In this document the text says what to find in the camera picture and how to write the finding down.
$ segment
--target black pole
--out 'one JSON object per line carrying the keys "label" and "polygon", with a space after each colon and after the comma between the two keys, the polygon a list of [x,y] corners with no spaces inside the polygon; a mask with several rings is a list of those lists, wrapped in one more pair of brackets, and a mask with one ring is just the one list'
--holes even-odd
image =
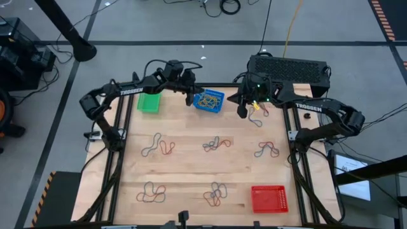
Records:
{"label": "black pole", "polygon": [[[300,123],[300,117],[298,116],[297,108],[293,108],[293,115],[294,115],[295,128],[297,130],[300,130],[301,123]],[[301,154],[301,162],[303,164],[305,180],[307,181],[307,185],[310,187],[310,189],[312,191],[314,191],[314,187],[312,186],[310,166],[308,164],[307,152],[300,152],[300,154]],[[312,212],[312,219],[313,219],[314,223],[320,223],[317,208],[315,207],[314,203],[312,203],[311,201],[310,201],[310,206],[311,206],[311,212]]]}
{"label": "black pole", "polygon": [[407,171],[407,155],[336,175],[339,185],[376,179]]}
{"label": "black pole", "polygon": [[[129,96],[128,103],[127,103],[126,116],[125,116],[125,124],[123,126],[123,129],[126,132],[128,131],[128,127],[130,126],[130,119],[131,119],[132,108],[133,108],[133,100],[134,100],[134,95]],[[125,150],[126,150],[126,142],[127,142],[128,133],[126,133],[125,135],[126,135],[125,143],[124,143],[123,149],[119,152],[119,158],[117,160],[117,165],[116,165],[116,167],[118,167],[119,170],[120,170],[119,171],[119,177],[118,177],[116,183],[113,186],[111,202],[110,202],[110,207],[109,207],[109,216],[107,217],[107,220],[111,221],[111,222],[113,222],[114,214],[116,212],[116,202],[117,202],[117,196],[119,194],[121,169],[122,169],[123,160],[124,160],[124,157],[125,157]]]}
{"label": "black pole", "polygon": [[[119,97],[119,103],[117,105],[116,116],[114,117],[114,124],[113,124],[114,127],[119,127],[120,118],[121,118],[121,110],[123,108],[123,101],[124,101],[124,98]],[[114,152],[115,151],[109,151],[109,154],[107,155],[106,166],[105,166],[105,169],[104,169],[104,175],[103,175],[103,182],[102,182],[102,189],[101,190],[103,190],[106,187],[107,182],[109,181]],[[104,208],[104,200],[102,201],[102,204],[100,205],[100,207],[97,209],[96,220],[95,221],[102,221],[103,208]]]}
{"label": "black pole", "polygon": [[64,35],[66,40],[70,42],[74,50],[74,57],[77,61],[88,61],[95,57],[97,52],[96,48],[79,35],[78,31],[55,0],[35,0],[35,2],[61,34]]}
{"label": "black pole", "polygon": [[[288,132],[291,130],[291,124],[290,124],[290,117],[288,115],[287,105],[285,105],[285,104],[282,108],[282,113],[284,115],[284,123],[286,124],[286,134],[287,134],[289,151],[290,151],[290,154],[292,155],[291,161],[293,162],[293,157],[295,157],[295,152],[293,152],[293,148],[291,147],[291,143],[290,143],[289,136],[288,136]],[[305,212],[303,190],[301,188],[301,185],[297,181],[297,179],[294,179],[294,182],[295,182],[295,189],[296,189],[296,193],[297,193],[298,209],[300,211],[301,225],[305,225],[306,223],[308,223],[308,220],[307,220],[307,214]]]}

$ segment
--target gray floor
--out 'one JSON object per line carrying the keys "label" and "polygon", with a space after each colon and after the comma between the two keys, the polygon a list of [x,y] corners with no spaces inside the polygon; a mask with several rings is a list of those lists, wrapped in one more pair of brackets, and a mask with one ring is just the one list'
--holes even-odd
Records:
{"label": "gray floor", "polygon": [[[72,22],[92,12],[95,0],[57,1]],[[235,16],[209,18],[198,3],[167,5],[162,1],[121,0],[96,16],[90,33],[94,41],[174,41],[174,40],[260,40],[268,1],[249,6],[245,1]],[[266,33],[268,41],[283,41],[297,1],[274,0]],[[208,11],[218,11],[209,3]],[[20,17],[41,39],[55,40],[58,31],[38,6],[29,0],[14,0],[0,8],[3,17]],[[83,34],[88,20],[77,26]],[[385,41],[366,0],[308,0],[304,2],[291,34],[293,41]],[[283,46],[264,46],[276,57]],[[46,178],[53,170],[75,171],[85,161],[85,140],[90,121],[79,107],[79,98],[89,90],[114,78],[130,80],[133,71],[142,72],[151,59],[179,59],[201,63],[196,71],[199,82],[230,82],[245,69],[249,56],[259,46],[172,45],[172,46],[97,46],[97,56],[79,65],[59,129],[50,151],[26,226],[29,226],[43,191]],[[397,47],[407,60],[407,47]],[[368,121],[379,118],[406,102],[406,83],[389,47],[386,46],[289,46],[288,58],[323,60],[333,69],[329,97],[361,110]],[[22,203],[31,183],[45,140],[50,131],[73,61],[57,65],[59,81],[49,91],[33,95],[17,107],[15,121],[27,128],[21,139],[1,139],[6,149],[0,155],[0,221],[2,228],[15,226]],[[401,113],[361,135],[347,140],[360,153],[381,160],[404,155],[407,137]],[[401,183],[402,193],[407,182]],[[346,223],[350,225],[392,228],[393,220],[347,206]]]}

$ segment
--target yellow cable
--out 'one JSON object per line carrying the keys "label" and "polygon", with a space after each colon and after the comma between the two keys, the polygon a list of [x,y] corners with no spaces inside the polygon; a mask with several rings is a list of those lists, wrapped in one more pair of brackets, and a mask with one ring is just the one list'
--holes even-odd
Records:
{"label": "yellow cable", "polygon": [[291,27],[292,27],[293,24],[294,24],[295,18],[297,17],[297,13],[298,13],[298,11],[300,10],[302,4],[303,4],[303,0],[300,0],[299,3],[298,3],[298,5],[297,5],[297,8],[295,9],[294,17],[293,17],[293,19],[291,20],[290,27],[288,28],[287,39],[286,39],[286,45],[284,46],[284,53],[282,54],[282,58],[285,58],[285,56],[286,56],[288,40],[290,39]]}

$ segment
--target red plastic basket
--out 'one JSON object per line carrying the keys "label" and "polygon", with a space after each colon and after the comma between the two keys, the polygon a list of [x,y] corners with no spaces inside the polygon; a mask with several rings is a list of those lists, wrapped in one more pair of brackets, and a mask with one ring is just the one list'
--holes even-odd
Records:
{"label": "red plastic basket", "polygon": [[252,208],[254,213],[288,212],[284,186],[252,186]]}

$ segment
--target floor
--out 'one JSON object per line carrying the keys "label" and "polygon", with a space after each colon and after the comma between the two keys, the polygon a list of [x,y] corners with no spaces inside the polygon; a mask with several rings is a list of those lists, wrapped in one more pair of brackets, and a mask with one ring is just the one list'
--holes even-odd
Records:
{"label": "floor", "polygon": [[[108,1],[112,3],[112,0],[57,0],[73,23],[91,14],[95,7],[105,7]],[[208,3],[211,15],[219,10],[216,2]],[[297,3],[272,2],[265,36],[269,42],[263,49],[276,57],[282,56]],[[82,95],[111,78],[130,80],[132,72],[141,73],[151,59],[199,62],[204,66],[196,71],[199,82],[229,83],[259,49],[267,6],[268,1],[264,0],[253,6],[242,1],[238,14],[210,18],[196,1],[164,4],[157,0],[119,0],[98,13],[94,22],[89,23],[87,18],[77,25],[81,35],[87,31],[85,39],[98,44],[97,56],[88,62],[72,60],[57,64],[58,82],[16,107],[15,122],[27,128],[26,134],[20,139],[1,139],[5,148],[0,155],[3,228],[30,225],[51,171],[81,170],[86,157],[82,133],[89,131],[91,125],[79,106]],[[21,18],[44,41],[55,41],[59,35],[34,1],[12,1],[0,8],[0,15]],[[407,79],[403,78],[406,70],[394,57],[399,55],[401,60],[407,60],[407,47],[405,43],[395,43],[392,47],[396,49],[392,50],[387,45],[368,0],[305,1],[293,25],[291,41],[301,42],[289,46],[286,57],[326,61],[333,70],[329,97],[361,110],[368,121],[406,102]],[[70,50],[70,46],[60,47]],[[407,128],[400,123],[406,118],[407,113],[400,113],[346,143],[381,160],[404,155]],[[407,181],[402,180],[401,193],[407,194]],[[393,228],[392,219],[368,214],[351,205],[347,206],[345,222]]]}

